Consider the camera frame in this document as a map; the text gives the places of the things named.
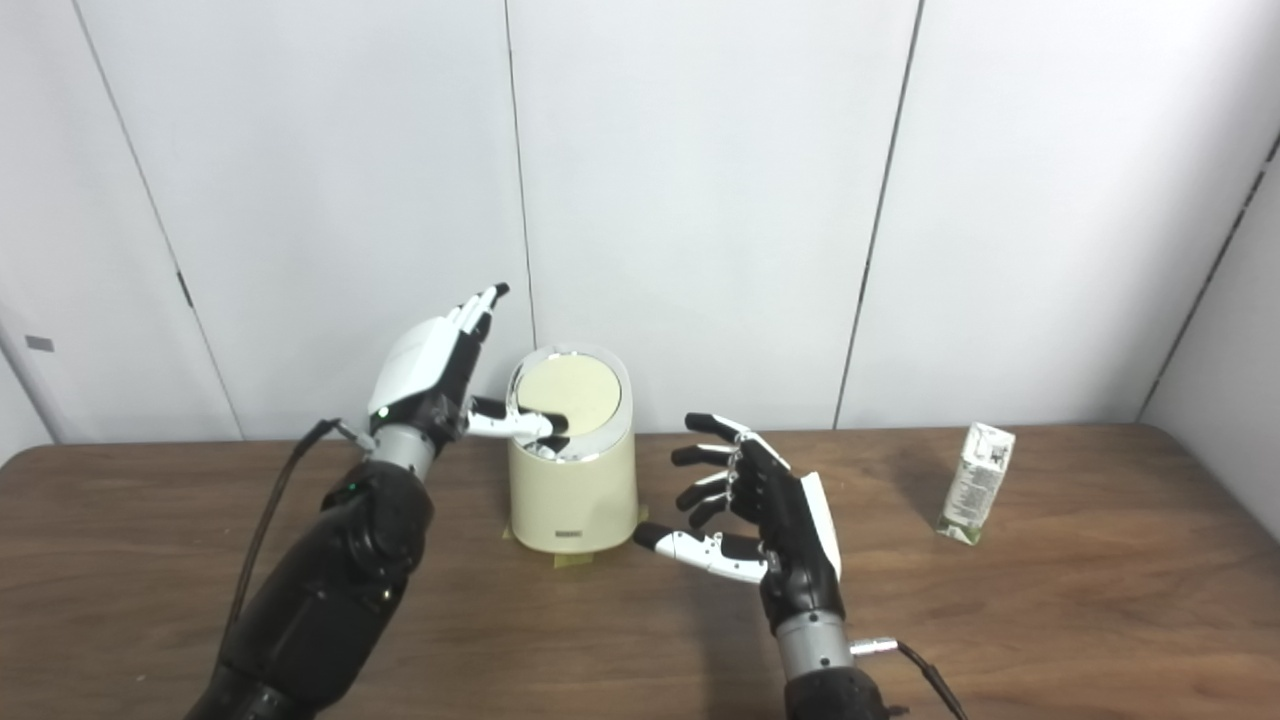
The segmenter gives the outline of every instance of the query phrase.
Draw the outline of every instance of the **robotic arm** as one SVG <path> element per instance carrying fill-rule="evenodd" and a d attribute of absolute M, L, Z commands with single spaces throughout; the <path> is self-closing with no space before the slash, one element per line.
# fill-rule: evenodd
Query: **robotic arm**
<path fill-rule="evenodd" d="M 914 651 L 892 638 L 850 643 L 845 635 L 840 547 L 818 474 L 796 478 L 769 443 L 732 420 L 690 413 L 685 425 L 730 445 L 682 447 L 671 454 L 672 462 L 722 469 L 676 498 L 678 510 L 691 510 L 691 529 L 641 523 L 634 539 L 659 555 L 759 585 L 786 675 L 787 720 L 887 720 L 901 712 L 884 706 L 876 683 L 854 664 L 855 657 L 890 650 L 916 662 L 963 719 L 937 669 Z M 703 533 L 724 510 L 758 525 L 759 539 Z"/>
<path fill-rule="evenodd" d="M 433 515 L 424 480 L 435 457 L 468 432 L 521 442 L 564 432 L 563 416 L 467 393 L 507 290 L 490 287 L 392 347 L 369 405 L 371 437 L 357 438 L 365 459 L 228 628 L 188 720 L 311 720 L 340 700 L 422 559 Z M 317 425 L 300 448 L 335 424 Z"/>

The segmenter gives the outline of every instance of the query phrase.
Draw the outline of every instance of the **panel seam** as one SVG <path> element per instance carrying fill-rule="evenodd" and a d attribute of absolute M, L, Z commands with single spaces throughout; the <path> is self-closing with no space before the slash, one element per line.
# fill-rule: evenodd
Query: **panel seam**
<path fill-rule="evenodd" d="M 1151 389 L 1147 391 L 1147 397 L 1143 398 L 1142 406 L 1138 409 L 1138 415 L 1133 419 L 1134 423 L 1140 423 L 1143 415 L 1147 414 L 1151 401 L 1156 397 L 1156 389 L 1160 387 L 1160 380 L 1165 379 L 1165 373 L 1169 372 L 1169 365 L 1174 361 L 1174 355 L 1183 343 L 1183 338 L 1187 336 L 1187 328 L 1192 324 L 1192 318 L 1199 311 L 1201 304 L 1204 301 L 1204 293 L 1208 291 L 1208 286 L 1213 282 L 1217 275 L 1219 268 L 1222 265 L 1222 259 L 1226 258 L 1226 251 L 1231 247 L 1231 241 L 1235 240 L 1236 231 L 1244 223 L 1244 215 L 1249 210 L 1249 205 L 1253 202 L 1253 196 L 1258 193 L 1258 188 L 1262 187 L 1262 178 L 1267 176 L 1271 169 L 1271 163 L 1275 160 L 1276 150 L 1280 149 L 1280 132 L 1276 133 L 1275 140 L 1271 142 L 1271 150 L 1267 151 L 1266 159 L 1262 160 L 1262 167 L 1258 169 L 1258 174 L 1253 178 L 1253 184 L 1249 187 L 1249 192 L 1244 196 L 1244 202 L 1240 204 L 1240 210 L 1235 214 L 1235 220 L 1231 222 L 1230 229 L 1226 231 L 1226 237 L 1222 238 L 1222 245 L 1217 249 L 1217 255 L 1213 256 L 1213 263 L 1208 268 L 1208 274 L 1204 275 L 1204 282 L 1201 283 L 1199 291 L 1196 293 L 1196 300 L 1192 301 L 1190 309 L 1187 311 L 1187 316 L 1183 318 L 1181 327 L 1178 328 L 1178 334 L 1174 336 L 1174 343 L 1169 347 L 1169 352 L 1165 354 L 1164 363 L 1160 364 L 1160 370 L 1156 372 L 1156 379 L 1151 383 Z"/>
<path fill-rule="evenodd" d="M 115 114 L 115 122 L 120 128 L 120 135 L 124 136 L 124 145 L 129 150 L 129 158 L 133 160 L 133 169 L 138 173 L 138 181 L 142 183 L 142 190 L 146 193 L 147 204 L 151 206 L 151 215 L 155 218 L 156 228 L 160 231 L 160 237 L 164 238 L 165 250 L 169 252 L 169 261 L 173 264 L 174 272 L 178 273 L 179 282 L 182 284 L 184 302 L 191 307 L 191 315 L 196 320 L 196 329 L 200 332 L 200 340 L 205 346 L 205 354 L 209 356 L 209 364 L 214 369 L 214 377 L 218 379 L 218 387 L 223 391 L 223 398 L 227 401 L 227 410 L 232 414 L 232 421 L 236 423 L 236 432 L 239 433 L 241 439 L 244 439 L 244 428 L 241 425 L 239 415 L 236 413 L 236 404 L 232 402 L 232 396 L 227 391 L 227 380 L 223 378 L 221 368 L 218 366 L 218 357 L 214 356 L 214 348 L 209 342 L 209 333 L 205 332 L 205 324 L 200 320 L 200 313 L 196 310 L 193 302 L 191 302 L 191 293 L 188 292 L 186 281 L 183 281 L 182 266 L 178 264 L 178 255 L 173 250 L 173 241 L 169 240 L 169 229 L 164 224 L 164 218 L 160 215 L 160 206 L 156 205 L 155 195 L 151 192 L 151 183 L 147 181 L 147 176 L 142 169 L 142 160 L 138 158 L 138 151 L 133 145 L 133 136 L 129 135 L 129 128 L 124 123 L 124 114 L 120 111 L 120 105 L 115 100 L 115 91 L 111 88 L 111 82 L 106 77 L 106 69 L 102 67 L 102 59 L 97 54 L 97 45 L 93 44 L 93 36 L 88 31 L 88 22 L 84 19 L 84 12 L 81 9 L 79 0 L 70 0 L 72 8 L 76 10 L 76 20 L 79 23 L 81 33 L 84 36 L 84 44 L 88 45 L 90 56 L 93 58 L 93 67 L 97 69 L 97 77 L 102 82 L 102 90 L 106 91 L 106 100 L 111 105 L 111 111 Z"/>
<path fill-rule="evenodd" d="M 507 73 L 511 83 L 511 126 L 516 136 L 516 178 L 520 183 L 520 228 L 525 241 L 525 282 L 529 287 L 529 328 L 534 347 L 538 348 L 538 315 L 534 313 L 534 261 L 529 251 L 529 209 L 525 205 L 525 158 L 520 147 L 520 110 L 516 108 L 516 53 L 511 46 L 511 8 L 509 0 L 502 3 L 502 17 L 507 31 Z"/>
<path fill-rule="evenodd" d="M 831 420 L 831 429 L 840 425 L 840 413 L 845 406 L 845 391 L 849 386 L 849 369 L 854 361 L 854 341 L 858 338 L 858 325 L 863 318 L 863 305 L 867 299 L 867 282 L 872 274 L 872 259 L 876 255 L 876 241 L 879 237 L 881 217 L 884 211 L 884 195 L 888 191 L 890 172 L 893 168 L 893 151 L 897 149 L 897 133 L 902 124 L 902 108 L 906 105 L 906 92 L 911 83 L 911 64 L 915 61 L 915 45 L 920 37 L 920 20 L 924 17 L 924 1 L 919 0 L 915 6 L 915 22 L 911 26 L 911 44 L 906 50 L 906 63 L 902 67 L 902 85 L 897 92 L 897 108 L 893 111 L 893 129 L 888 136 L 888 151 L 884 154 L 884 172 L 881 177 L 879 196 L 876 199 L 876 215 L 872 220 L 872 237 L 867 245 L 867 261 L 863 264 L 863 278 L 858 287 L 858 305 L 854 309 L 854 324 L 849 331 L 849 347 L 845 351 L 845 372 L 840 377 L 840 395 L 836 396 L 836 416 Z"/>

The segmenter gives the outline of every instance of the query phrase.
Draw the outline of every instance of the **yellow tape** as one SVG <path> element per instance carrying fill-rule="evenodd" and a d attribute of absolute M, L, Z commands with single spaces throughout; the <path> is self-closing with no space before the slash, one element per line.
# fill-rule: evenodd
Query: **yellow tape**
<path fill-rule="evenodd" d="M 557 555 L 552 568 L 559 570 L 561 568 L 572 568 L 573 565 L 588 565 L 593 560 L 595 560 L 595 555 L 590 552 L 584 552 L 582 555 Z"/>

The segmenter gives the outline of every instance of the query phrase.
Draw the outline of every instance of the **round lid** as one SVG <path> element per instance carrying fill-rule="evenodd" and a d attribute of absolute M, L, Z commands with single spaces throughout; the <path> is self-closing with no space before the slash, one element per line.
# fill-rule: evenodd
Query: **round lid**
<path fill-rule="evenodd" d="M 613 369 L 590 355 L 556 355 L 520 377 L 516 402 L 564 415 L 568 419 L 564 434 L 577 437 L 613 418 L 622 402 L 622 383 Z"/>

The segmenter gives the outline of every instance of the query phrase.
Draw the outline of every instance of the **wooden table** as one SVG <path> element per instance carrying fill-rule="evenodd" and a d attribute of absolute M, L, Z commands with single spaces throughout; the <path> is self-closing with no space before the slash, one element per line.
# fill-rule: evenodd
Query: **wooden table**
<path fill-rule="evenodd" d="M 1164 433 L 1024 428 L 978 547 L 937 537 L 964 430 L 772 433 L 827 484 L 850 633 L 936 662 L 974 720 L 1280 717 L 1280 550 Z M 639 442 L 655 520 L 696 469 Z M 180 717 L 207 679 L 252 527 L 289 443 L 49 447 L 0 471 L 0 717 Z M 300 466 L 259 568 L 355 460 Z M 778 719 L 750 587 L 626 546 L 553 569 L 503 539 L 504 448 L 429 478 L 428 553 L 325 717 Z M 863 665 L 947 717 L 899 656 Z"/>

